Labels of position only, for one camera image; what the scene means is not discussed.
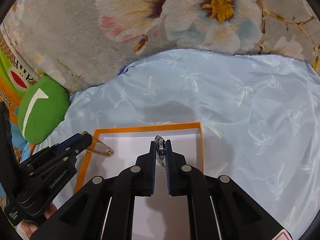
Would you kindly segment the person's left hand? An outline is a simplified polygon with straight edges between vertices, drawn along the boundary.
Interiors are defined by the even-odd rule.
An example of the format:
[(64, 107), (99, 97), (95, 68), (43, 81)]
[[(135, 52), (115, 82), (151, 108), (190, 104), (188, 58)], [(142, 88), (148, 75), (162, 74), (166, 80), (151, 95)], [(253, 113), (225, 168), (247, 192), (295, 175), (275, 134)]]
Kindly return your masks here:
[(44, 214), (40, 217), (35, 218), (35, 221), (32, 220), (22, 220), (17, 226), (16, 231), (23, 239), (30, 239), (33, 233), (41, 226), (47, 219), (49, 219), (55, 212), (57, 207), (50, 203), (46, 208)]

